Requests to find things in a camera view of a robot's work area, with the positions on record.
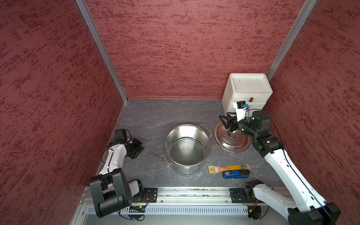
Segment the steel pot lid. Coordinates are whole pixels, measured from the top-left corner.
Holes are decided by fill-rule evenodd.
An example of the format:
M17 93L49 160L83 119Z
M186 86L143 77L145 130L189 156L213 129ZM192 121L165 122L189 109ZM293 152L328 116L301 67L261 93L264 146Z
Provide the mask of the steel pot lid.
M239 130L230 132L221 122L214 128L214 138L221 148L232 153L244 152L251 144L250 137L245 136Z

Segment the stainless steel pot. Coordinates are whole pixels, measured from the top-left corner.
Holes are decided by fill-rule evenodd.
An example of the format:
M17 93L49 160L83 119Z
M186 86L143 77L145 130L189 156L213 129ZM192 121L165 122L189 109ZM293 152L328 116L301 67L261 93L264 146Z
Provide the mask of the stainless steel pot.
M204 125L184 124L167 135L161 156L180 174L197 172L209 157L212 132Z

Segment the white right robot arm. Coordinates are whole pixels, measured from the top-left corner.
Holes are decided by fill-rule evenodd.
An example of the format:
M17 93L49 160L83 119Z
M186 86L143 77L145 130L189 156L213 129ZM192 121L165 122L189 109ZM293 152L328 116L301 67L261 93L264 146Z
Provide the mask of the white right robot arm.
M247 183L250 198L262 201L274 209L291 225L334 225L341 214L340 208L327 202L305 179L290 159L279 139L270 133L273 121L261 110L253 112L248 121L233 112L219 116L226 130L239 131L250 137L253 147L272 166L290 192L293 201L268 188L259 180Z

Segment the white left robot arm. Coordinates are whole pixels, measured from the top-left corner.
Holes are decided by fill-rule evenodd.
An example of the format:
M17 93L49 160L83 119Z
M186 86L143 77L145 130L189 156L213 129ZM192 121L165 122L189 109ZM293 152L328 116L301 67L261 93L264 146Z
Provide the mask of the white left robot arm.
M90 181L90 191L97 217L120 212L133 202L145 200L139 179L127 181L123 171L125 158L135 159L144 150L142 142L133 139L127 129L117 129L108 144L104 167Z

